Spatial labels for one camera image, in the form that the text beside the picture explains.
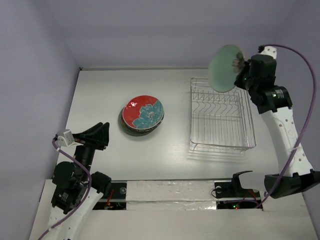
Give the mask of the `green floral plate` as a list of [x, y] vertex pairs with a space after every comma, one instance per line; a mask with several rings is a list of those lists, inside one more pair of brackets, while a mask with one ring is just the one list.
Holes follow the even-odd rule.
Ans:
[[221, 47], [208, 65], [208, 82], [219, 93], [229, 92], [235, 87], [236, 77], [245, 67], [243, 51], [236, 45]]

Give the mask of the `red and teal plate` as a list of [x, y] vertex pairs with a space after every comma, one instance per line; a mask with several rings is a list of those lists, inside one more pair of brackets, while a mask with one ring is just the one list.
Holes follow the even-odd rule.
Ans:
[[140, 95], [131, 99], [122, 110], [124, 122], [138, 130], [155, 126], [164, 113], [161, 101], [151, 95]]

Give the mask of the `blue white floral plate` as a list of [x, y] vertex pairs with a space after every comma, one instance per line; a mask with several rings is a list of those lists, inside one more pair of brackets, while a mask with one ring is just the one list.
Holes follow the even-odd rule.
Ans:
[[128, 130], [130, 130], [132, 132], [139, 133], [139, 134], [144, 134], [144, 133], [149, 133], [149, 132], [152, 132], [153, 130], [155, 130], [162, 123], [164, 116], [165, 116], [165, 113], [163, 112], [162, 117], [159, 120], [159, 122], [155, 126], [149, 127], [147, 129], [134, 129], [133, 127], [131, 127], [125, 123], [122, 116], [120, 117], [120, 122], [121, 122], [122, 126], [127, 128]]

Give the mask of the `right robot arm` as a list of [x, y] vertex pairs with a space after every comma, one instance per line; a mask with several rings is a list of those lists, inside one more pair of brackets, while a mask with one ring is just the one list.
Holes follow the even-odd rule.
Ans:
[[268, 127], [275, 149], [279, 174], [267, 174], [264, 187], [274, 199], [302, 193], [320, 183], [301, 145], [293, 118], [288, 90], [275, 85], [276, 60], [256, 54], [244, 62], [235, 85], [246, 90]]

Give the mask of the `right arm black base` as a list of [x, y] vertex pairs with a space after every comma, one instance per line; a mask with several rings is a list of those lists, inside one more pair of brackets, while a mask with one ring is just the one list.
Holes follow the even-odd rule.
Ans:
[[253, 190], [242, 188], [239, 177], [242, 174], [250, 172], [252, 170], [241, 171], [234, 173], [231, 179], [214, 181], [211, 195], [217, 199], [253, 197]]

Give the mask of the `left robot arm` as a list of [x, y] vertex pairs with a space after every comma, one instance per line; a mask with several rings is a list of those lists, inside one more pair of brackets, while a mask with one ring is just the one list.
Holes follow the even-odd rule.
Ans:
[[90, 172], [95, 152], [105, 150], [109, 144], [109, 129], [108, 122], [99, 122], [80, 133], [64, 129], [52, 139], [55, 150], [69, 161], [54, 168], [49, 221], [39, 239], [77, 239], [96, 203], [110, 196], [112, 179], [99, 171]]

